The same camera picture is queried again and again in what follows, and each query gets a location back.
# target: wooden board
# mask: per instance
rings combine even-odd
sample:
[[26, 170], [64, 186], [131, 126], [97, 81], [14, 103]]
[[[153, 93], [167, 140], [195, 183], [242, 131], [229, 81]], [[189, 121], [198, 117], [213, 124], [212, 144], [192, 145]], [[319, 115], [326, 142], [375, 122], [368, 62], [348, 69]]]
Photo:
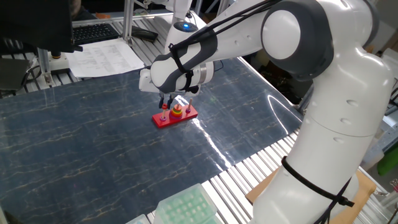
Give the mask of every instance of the wooden board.
[[182, 107], [182, 117], [180, 119], [170, 118], [171, 111], [168, 110], [165, 113], [165, 117], [166, 117], [165, 121], [160, 120], [160, 117], [162, 117], [163, 112], [153, 115], [152, 120], [154, 121], [154, 123], [156, 124], [156, 126], [158, 128], [164, 128], [164, 127], [170, 126], [172, 124], [176, 124], [176, 123], [179, 123], [182, 121], [196, 118], [198, 116], [198, 112], [194, 109], [193, 106], [191, 106], [191, 112], [189, 112], [189, 113], [186, 112], [187, 108], [188, 108], [188, 105]]

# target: table surface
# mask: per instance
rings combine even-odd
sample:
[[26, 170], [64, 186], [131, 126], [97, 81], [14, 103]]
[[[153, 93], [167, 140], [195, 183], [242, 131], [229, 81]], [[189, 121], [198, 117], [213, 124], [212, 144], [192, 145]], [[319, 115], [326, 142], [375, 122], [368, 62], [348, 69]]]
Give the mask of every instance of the table surface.
[[198, 118], [165, 129], [138, 71], [0, 100], [3, 209], [25, 224], [126, 223], [299, 127], [277, 90], [223, 62], [193, 99]]

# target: black strap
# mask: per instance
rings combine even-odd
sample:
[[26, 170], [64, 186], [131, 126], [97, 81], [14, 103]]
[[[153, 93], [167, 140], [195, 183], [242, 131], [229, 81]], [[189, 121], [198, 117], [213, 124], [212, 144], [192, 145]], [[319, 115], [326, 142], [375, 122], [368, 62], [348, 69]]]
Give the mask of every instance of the black strap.
[[170, 53], [172, 54], [175, 63], [177, 64], [178, 69], [182, 73], [188, 73], [189, 71], [184, 68], [184, 66], [182, 65], [182, 63], [180, 61], [180, 58], [178, 57], [177, 49], [174, 47], [174, 44], [170, 43], [169, 49], [170, 49]]
[[318, 220], [316, 220], [313, 224], [325, 224], [326, 222], [330, 221], [330, 213], [335, 207], [335, 205], [338, 203], [339, 198], [343, 196], [344, 191], [347, 189], [348, 184], [350, 182], [351, 178], [347, 181], [347, 183], [344, 185], [344, 187], [338, 192], [336, 195], [336, 198], [331, 202], [331, 204], [328, 206], [328, 208], [325, 210], [325, 212], [319, 217]]
[[308, 188], [310, 188], [311, 190], [315, 191], [316, 193], [334, 201], [334, 200], [338, 200], [337, 202], [340, 205], [346, 205], [349, 207], [354, 206], [354, 202], [349, 201], [346, 197], [343, 196], [338, 196], [338, 195], [334, 195], [331, 194], [329, 192], [327, 192], [326, 190], [321, 189], [320, 187], [316, 186], [315, 184], [311, 183], [309, 180], [307, 180], [305, 177], [301, 176], [298, 172], [296, 172], [296, 170], [294, 170], [286, 161], [286, 156], [282, 159], [282, 165], [283, 167], [285, 167], [285, 169], [287, 170], [287, 172], [289, 172], [290, 174], [292, 174], [298, 181], [300, 181], [303, 185], [306, 185]]
[[192, 82], [192, 76], [193, 76], [193, 71], [188, 71], [185, 74], [185, 77], [187, 78], [187, 82], [185, 82], [185, 86], [181, 90], [188, 91], [189, 86], [191, 85], [191, 82]]

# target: keyboard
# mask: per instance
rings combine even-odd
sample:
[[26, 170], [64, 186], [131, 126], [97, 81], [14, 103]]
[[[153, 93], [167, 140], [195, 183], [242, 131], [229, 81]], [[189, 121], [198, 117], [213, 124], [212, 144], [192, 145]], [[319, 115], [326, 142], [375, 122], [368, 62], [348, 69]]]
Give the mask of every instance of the keyboard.
[[118, 32], [113, 29], [111, 24], [95, 24], [73, 28], [73, 39], [77, 45], [111, 40], [118, 37]]

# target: plastic container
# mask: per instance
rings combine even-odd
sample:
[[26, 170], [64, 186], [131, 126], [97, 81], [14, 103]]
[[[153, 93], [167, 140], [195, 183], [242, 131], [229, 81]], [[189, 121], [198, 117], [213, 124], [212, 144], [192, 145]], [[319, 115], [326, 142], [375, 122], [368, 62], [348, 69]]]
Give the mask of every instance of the plastic container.
[[159, 202], [154, 224], [219, 224], [211, 220], [216, 212], [205, 189], [196, 184]]

